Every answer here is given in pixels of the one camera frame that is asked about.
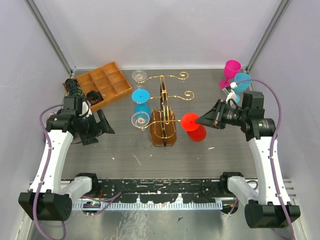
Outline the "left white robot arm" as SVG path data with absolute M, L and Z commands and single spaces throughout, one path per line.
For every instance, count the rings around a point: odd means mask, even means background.
M 98 143 L 103 134 L 114 134 L 102 110 L 99 121 L 82 96 L 66 96 L 63 106 L 41 123 L 45 148 L 37 174 L 26 192 L 20 193 L 18 203 L 34 221 L 66 221 L 73 203 L 82 196 L 95 198 L 100 184 L 95 173 L 79 173 L 67 186 L 61 187 L 62 172 L 68 150 L 75 137 L 86 146 Z

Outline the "magenta plastic wine glass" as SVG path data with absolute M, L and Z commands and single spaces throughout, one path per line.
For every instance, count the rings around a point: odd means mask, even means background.
M 228 60 L 225 63 L 224 71 L 223 71 L 225 79 L 219 82 L 219 87 L 223 89 L 229 86 L 230 85 L 229 80 L 233 79 L 236 76 L 236 74 L 240 72 L 241 68 L 242 68 L 242 65 L 237 60 L 234 60 L 234 59 Z

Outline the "light blue plastic wine glass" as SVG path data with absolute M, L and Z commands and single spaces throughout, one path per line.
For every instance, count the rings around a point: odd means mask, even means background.
M 247 73 L 238 73 L 234 77 L 234 82 L 236 83 L 237 87 L 233 89 L 236 94 L 235 102 L 238 103 L 240 101 L 240 93 L 243 93 L 247 90 L 247 88 L 251 84 L 251 76 Z

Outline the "red plastic wine glass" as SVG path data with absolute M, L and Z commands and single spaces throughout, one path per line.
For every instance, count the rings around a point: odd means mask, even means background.
M 194 142 L 201 142 L 207 136 L 205 127 L 196 123 L 198 115 L 194 112 L 186 113 L 181 118 L 181 127 L 186 131 L 188 137 Z

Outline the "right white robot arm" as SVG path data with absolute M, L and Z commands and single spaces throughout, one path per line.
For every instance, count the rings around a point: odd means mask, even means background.
M 226 125 L 240 127 L 254 158 L 258 190 L 251 188 L 240 172 L 223 172 L 219 191 L 225 197 L 234 195 L 244 205 L 250 228 L 282 229 L 297 220 L 301 211 L 291 203 L 284 185 L 275 139 L 276 124 L 264 114 L 263 93 L 246 91 L 241 106 L 232 108 L 229 101 L 219 99 L 196 123 L 219 130 Z

